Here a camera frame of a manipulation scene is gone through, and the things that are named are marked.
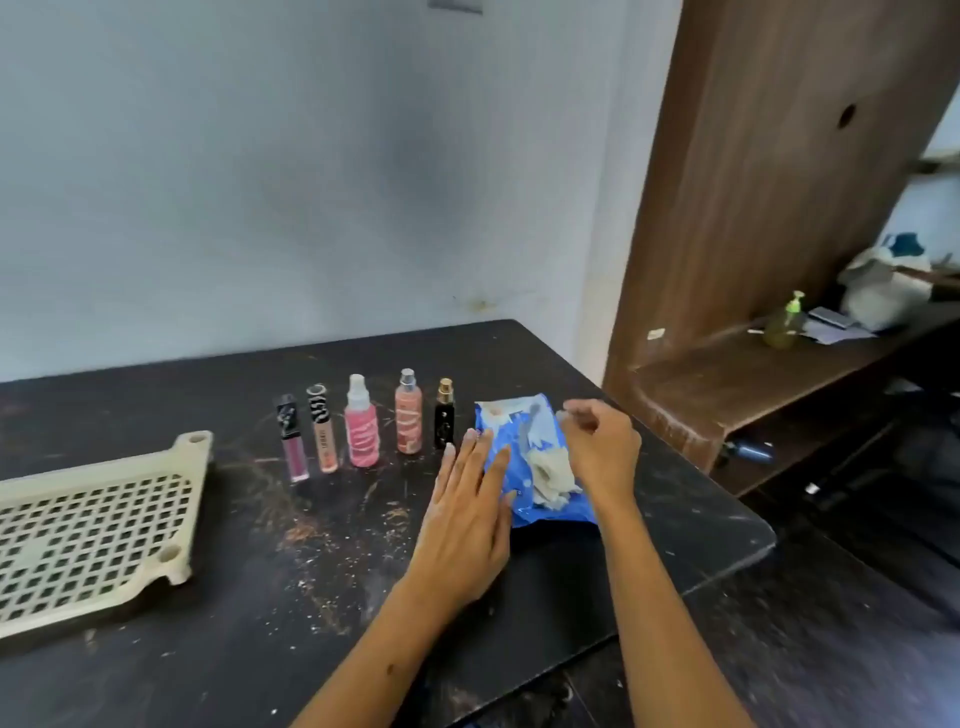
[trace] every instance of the wet wipes package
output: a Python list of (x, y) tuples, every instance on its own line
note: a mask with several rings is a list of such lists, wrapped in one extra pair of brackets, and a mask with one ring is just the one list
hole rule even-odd
[(476, 427), (493, 430), (485, 468), (510, 446), (503, 492), (517, 491), (514, 528), (551, 519), (596, 523), (587, 497), (574, 481), (566, 440), (546, 395), (478, 401)]

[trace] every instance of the white spray cap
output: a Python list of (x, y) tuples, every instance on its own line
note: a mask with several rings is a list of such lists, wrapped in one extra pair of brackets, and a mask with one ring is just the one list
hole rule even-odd
[(350, 375), (350, 389), (347, 392), (347, 407), (350, 409), (367, 409), (370, 406), (370, 392), (363, 375)]

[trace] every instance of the forearm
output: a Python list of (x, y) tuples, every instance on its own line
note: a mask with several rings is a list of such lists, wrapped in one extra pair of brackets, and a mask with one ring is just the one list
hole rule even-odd
[(635, 505), (598, 514), (636, 725), (751, 726)]
[(291, 728), (386, 728), (447, 617), (401, 580), (360, 642)]

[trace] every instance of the scratched table surface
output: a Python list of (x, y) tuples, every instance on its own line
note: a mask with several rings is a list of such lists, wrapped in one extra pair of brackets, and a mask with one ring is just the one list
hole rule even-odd
[[(166, 449), (189, 430), (215, 434), (191, 580), (155, 582), (117, 609), (0, 642), (0, 722), (287, 725), (403, 574), (429, 500), (440, 454), (429, 442), (416, 456), (395, 450), (402, 367), (417, 371), (426, 423), (439, 378), (453, 378), (458, 435), (475, 400), (600, 396), (513, 321), (0, 385), (0, 478)], [(310, 479), (291, 487), (272, 398), (294, 393), (306, 419), (303, 390), (322, 381), (342, 411), (353, 372), (376, 403), (380, 463), (349, 464), (338, 416), (341, 470), (320, 475), (311, 458)], [(636, 497), (682, 593), (773, 545), (764, 521), (636, 426)], [(441, 638), (398, 723), (447, 725), (615, 633), (595, 527), (535, 524), (515, 529), (512, 547), (491, 591)]]

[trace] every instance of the floor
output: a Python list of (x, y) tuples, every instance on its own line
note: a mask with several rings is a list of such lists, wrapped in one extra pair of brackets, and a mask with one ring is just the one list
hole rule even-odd
[[(757, 726), (960, 724), (954, 404), (918, 396), (902, 426), (834, 472), (817, 497), (804, 492), (808, 473), (748, 497), (780, 545), (687, 605)], [(618, 643), (474, 722), (632, 726)]]

